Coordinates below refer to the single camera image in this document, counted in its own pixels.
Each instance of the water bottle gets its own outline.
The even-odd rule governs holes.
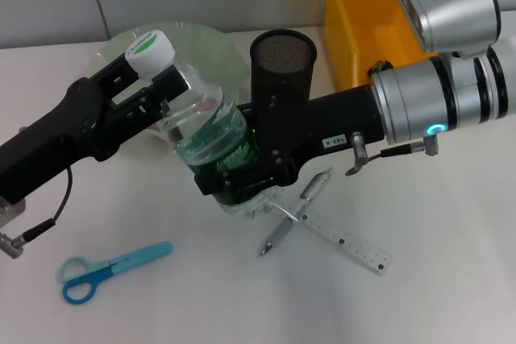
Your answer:
[[[144,80],[150,81],[173,65],[188,85],[188,90],[177,98],[163,102],[164,118],[158,124],[194,173],[222,174],[258,160],[254,134],[240,110],[213,80],[192,65],[177,60],[172,44],[162,31],[150,31],[139,37],[127,49],[125,57]],[[240,200],[228,191],[214,197],[229,213],[253,216],[267,211],[274,195],[269,189]]]

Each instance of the mesh pen holder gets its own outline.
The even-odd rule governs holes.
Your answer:
[[[306,35],[271,30],[251,45],[251,103],[254,111],[304,110],[317,49]]]

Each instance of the yellow bin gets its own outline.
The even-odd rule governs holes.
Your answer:
[[[369,83],[379,60],[395,67],[428,58],[397,0],[327,0],[324,35],[338,89]]]

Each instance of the pen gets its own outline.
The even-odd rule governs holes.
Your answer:
[[[273,231],[270,237],[267,238],[267,242],[265,242],[260,256],[266,255],[273,247],[277,246],[289,233],[290,229],[294,224],[293,219],[299,219],[305,213],[306,208],[310,205],[310,203],[314,200],[315,196],[321,192],[323,187],[329,181],[331,177],[331,167],[329,167],[325,172],[320,172],[315,175],[310,183],[303,190],[301,195],[299,196],[299,201],[296,204],[296,207],[292,214],[288,217],[284,218],[279,226]]]

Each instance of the white tabletop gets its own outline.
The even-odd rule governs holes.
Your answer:
[[[332,85],[320,31],[301,31],[319,49],[318,97]],[[233,35],[244,57],[257,35]],[[1,50],[0,143],[52,109],[101,46]],[[75,164],[56,227],[20,259],[0,255],[2,342],[514,342],[515,133],[514,117],[461,129],[440,136],[437,157],[379,160],[350,178],[350,151],[303,167],[288,192],[333,166],[311,211],[392,254],[383,277],[300,226],[259,259],[278,218],[231,218],[160,140],[138,135],[104,163]],[[35,191],[2,232],[52,216],[65,186],[60,174]],[[171,255],[101,284],[90,302],[61,298],[56,269],[68,257],[105,259],[164,239]]]

